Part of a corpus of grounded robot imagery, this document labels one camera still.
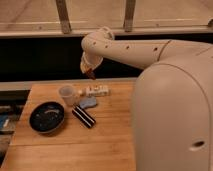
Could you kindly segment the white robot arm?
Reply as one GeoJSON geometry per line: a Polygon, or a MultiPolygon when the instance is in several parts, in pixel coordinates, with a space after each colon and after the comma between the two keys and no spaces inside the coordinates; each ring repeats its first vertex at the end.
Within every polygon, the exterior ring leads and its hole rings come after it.
{"type": "Polygon", "coordinates": [[[105,58],[142,70],[131,98],[136,171],[213,171],[213,43],[117,40],[102,27],[81,46],[85,73],[105,58]]]}

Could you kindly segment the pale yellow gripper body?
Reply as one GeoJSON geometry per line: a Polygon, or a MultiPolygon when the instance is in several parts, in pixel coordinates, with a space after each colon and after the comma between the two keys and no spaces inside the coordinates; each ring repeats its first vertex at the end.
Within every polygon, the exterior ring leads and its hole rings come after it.
{"type": "Polygon", "coordinates": [[[99,65],[99,59],[82,57],[80,62],[80,69],[83,74],[86,74],[88,71],[94,71],[99,65]]]}

